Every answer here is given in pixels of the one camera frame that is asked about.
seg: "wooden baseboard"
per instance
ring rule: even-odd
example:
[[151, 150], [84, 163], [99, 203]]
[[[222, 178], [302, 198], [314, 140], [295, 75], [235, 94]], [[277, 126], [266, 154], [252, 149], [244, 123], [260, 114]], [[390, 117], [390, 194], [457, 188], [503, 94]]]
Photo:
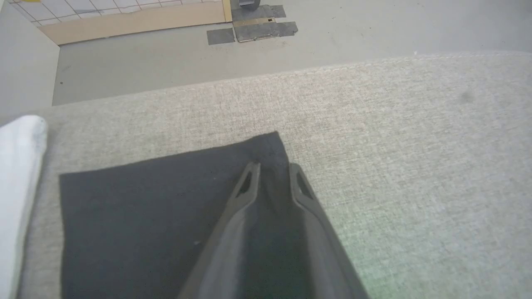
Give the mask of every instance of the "wooden baseboard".
[[39, 27], [58, 45], [160, 29], [227, 22], [224, 1], [97, 16]]
[[231, 13], [231, 0], [222, 0], [223, 3], [223, 13], [226, 16], [226, 22], [232, 22], [232, 13]]

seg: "white wall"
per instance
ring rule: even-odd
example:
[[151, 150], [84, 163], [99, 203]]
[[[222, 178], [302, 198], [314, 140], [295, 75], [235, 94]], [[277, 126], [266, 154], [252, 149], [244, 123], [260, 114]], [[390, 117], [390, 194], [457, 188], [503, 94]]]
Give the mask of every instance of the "white wall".
[[0, 7], [0, 116], [52, 106], [59, 47], [8, 2]]

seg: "white tiled wall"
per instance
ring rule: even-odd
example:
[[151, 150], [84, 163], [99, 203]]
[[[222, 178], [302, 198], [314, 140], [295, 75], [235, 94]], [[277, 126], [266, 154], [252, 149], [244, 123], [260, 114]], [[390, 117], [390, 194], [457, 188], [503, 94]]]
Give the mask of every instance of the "white tiled wall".
[[129, 13], [139, 10], [222, 0], [8, 0], [35, 26], [45, 26], [80, 18]]

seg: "white cloth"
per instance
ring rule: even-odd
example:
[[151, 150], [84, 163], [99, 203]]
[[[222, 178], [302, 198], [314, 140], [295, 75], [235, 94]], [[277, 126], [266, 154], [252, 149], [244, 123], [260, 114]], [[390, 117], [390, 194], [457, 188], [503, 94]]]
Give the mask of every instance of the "white cloth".
[[46, 136], [46, 121], [35, 115], [0, 128], [0, 299], [16, 297]]

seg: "gray duct tape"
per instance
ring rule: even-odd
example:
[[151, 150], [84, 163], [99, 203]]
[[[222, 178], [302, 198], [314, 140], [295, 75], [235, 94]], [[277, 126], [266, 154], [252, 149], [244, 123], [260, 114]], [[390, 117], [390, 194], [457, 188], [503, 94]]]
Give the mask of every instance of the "gray duct tape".
[[269, 22], [235, 27], [235, 34], [238, 41], [243, 43], [270, 37], [292, 36], [297, 30], [295, 22]]
[[234, 43], [235, 36], [232, 28], [209, 30], [207, 31], [207, 41], [209, 45]]

